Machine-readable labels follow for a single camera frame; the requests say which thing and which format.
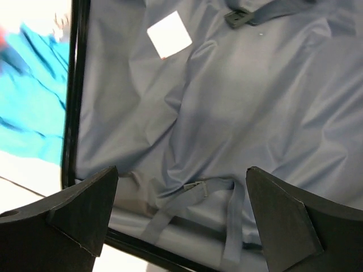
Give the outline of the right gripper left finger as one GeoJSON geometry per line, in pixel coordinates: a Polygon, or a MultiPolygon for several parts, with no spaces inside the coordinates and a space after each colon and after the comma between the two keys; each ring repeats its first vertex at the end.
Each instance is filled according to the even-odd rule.
{"type": "Polygon", "coordinates": [[[118,182],[103,169],[58,193],[1,214],[1,271],[92,271],[118,182]]]}

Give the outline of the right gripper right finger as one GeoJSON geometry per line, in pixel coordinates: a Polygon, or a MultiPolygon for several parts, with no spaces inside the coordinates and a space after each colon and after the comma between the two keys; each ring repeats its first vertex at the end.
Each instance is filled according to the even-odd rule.
{"type": "Polygon", "coordinates": [[[246,185],[269,271],[362,271],[362,210],[258,167],[246,185]]]}

